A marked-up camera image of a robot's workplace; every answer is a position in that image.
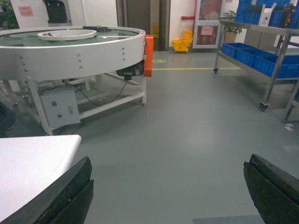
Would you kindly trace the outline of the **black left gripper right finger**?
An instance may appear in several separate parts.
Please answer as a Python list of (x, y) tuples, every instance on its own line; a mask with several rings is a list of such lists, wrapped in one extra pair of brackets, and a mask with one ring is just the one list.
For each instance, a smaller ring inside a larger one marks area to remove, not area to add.
[(299, 222), (299, 180), (263, 157), (252, 154), (244, 178), (254, 206), (266, 224)]

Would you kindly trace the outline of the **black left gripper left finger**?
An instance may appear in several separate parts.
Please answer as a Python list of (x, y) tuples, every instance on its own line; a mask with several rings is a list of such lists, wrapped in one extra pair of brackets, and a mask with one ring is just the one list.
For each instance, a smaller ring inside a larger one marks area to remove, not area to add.
[(84, 157), (2, 224), (83, 224), (93, 199), (92, 165)]

